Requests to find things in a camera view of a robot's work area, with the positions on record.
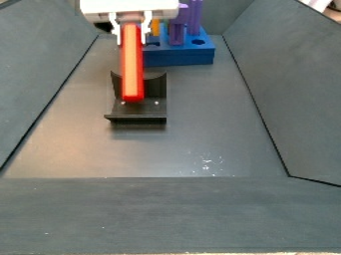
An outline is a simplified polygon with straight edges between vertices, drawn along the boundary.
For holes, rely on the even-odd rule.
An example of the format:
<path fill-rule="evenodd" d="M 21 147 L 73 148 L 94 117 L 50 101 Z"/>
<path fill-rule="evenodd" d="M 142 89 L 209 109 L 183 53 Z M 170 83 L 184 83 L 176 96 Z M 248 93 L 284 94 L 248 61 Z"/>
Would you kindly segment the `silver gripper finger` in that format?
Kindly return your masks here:
<path fill-rule="evenodd" d="M 150 24 L 153 22 L 153 11 L 145 11 L 144 22 L 142 22 L 142 44 L 146 44 L 148 34 L 152 32 Z"/>
<path fill-rule="evenodd" d="M 109 15 L 110 22 L 113 24 L 113 30 L 112 33 L 117 36 L 117 42 L 118 46 L 122 45 L 122 26 L 121 23 L 118 22 L 118 15 L 116 12 L 112 12 Z"/>

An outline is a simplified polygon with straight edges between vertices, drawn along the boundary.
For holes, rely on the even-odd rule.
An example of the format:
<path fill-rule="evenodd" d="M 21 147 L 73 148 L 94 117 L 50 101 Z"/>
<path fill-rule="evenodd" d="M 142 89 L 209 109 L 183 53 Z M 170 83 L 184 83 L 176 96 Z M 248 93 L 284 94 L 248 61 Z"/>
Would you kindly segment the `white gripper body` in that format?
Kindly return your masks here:
<path fill-rule="evenodd" d="M 154 19 L 173 19 L 179 15 L 179 0 L 81 0 L 81 10 L 93 22 L 108 22 L 112 13 L 146 12 Z"/>

